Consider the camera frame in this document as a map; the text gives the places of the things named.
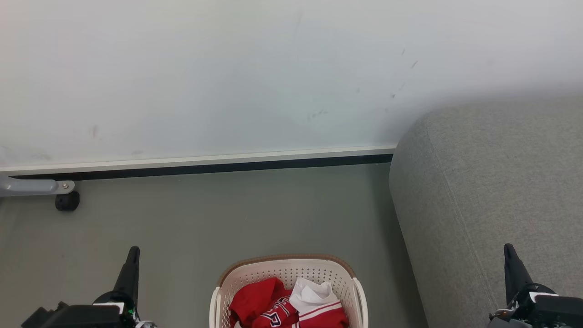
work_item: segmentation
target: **brown basket rim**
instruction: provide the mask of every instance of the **brown basket rim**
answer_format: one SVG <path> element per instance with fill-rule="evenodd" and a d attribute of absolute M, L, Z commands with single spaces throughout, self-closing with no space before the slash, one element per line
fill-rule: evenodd
<path fill-rule="evenodd" d="M 219 281 L 217 282 L 217 287 L 222 287 L 223 282 L 227 276 L 233 272 L 238 267 L 246 266 L 247 264 L 254 264 L 260 262 L 269 262 L 269 261 L 276 261 L 276 260 L 326 260 L 332 261 L 337 264 L 340 264 L 350 275 L 351 278 L 356 278 L 354 271 L 348 265 L 347 262 L 344 260 L 329 254 L 280 254 L 280 255 L 270 255 L 270 256 L 260 256 L 254 257 L 252 259 L 246 259 L 243 261 L 236 262 L 232 266 L 230 266 L 227 270 L 223 272 L 220 276 Z"/>

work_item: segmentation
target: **black wheel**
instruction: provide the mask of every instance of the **black wheel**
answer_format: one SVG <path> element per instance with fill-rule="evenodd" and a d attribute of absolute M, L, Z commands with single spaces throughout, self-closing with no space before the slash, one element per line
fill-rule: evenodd
<path fill-rule="evenodd" d="M 79 193 L 72 191 L 68 194 L 57 195 L 55 206 L 59 211 L 74 211 L 79 206 Z"/>

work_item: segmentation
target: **laundry basket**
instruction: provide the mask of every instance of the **laundry basket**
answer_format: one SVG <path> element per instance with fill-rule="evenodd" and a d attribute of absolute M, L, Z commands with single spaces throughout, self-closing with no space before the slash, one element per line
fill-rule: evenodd
<path fill-rule="evenodd" d="M 368 328 L 368 309 L 363 287 L 354 271 L 341 259 L 330 255 L 287 254 L 244 260 L 228 268 L 219 279 L 210 300 L 209 327 L 230 328 L 229 305 L 245 285 L 279 278 L 292 289 L 297 278 L 319 284 L 330 282 L 340 299 L 350 328 Z"/>

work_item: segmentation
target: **gray floor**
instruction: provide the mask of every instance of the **gray floor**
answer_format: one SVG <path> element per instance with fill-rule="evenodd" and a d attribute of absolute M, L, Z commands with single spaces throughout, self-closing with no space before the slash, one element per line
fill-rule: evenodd
<path fill-rule="evenodd" d="M 91 303 L 141 248 L 139 311 L 163 328 L 208 327 L 230 264 L 329 253 L 355 270 L 370 327 L 426 327 L 388 190 L 389 164 L 80 182 L 81 205 L 52 197 L 0 203 L 0 318 Z"/>

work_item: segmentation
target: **white cloth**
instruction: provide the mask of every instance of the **white cloth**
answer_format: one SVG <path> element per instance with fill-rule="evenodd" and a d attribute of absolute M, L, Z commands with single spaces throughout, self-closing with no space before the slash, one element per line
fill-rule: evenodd
<path fill-rule="evenodd" d="M 321 285 L 304 278 L 298 278 L 290 296 L 291 305 L 300 315 L 308 313 L 324 304 L 338 301 L 332 292 L 332 285 L 324 282 Z"/>

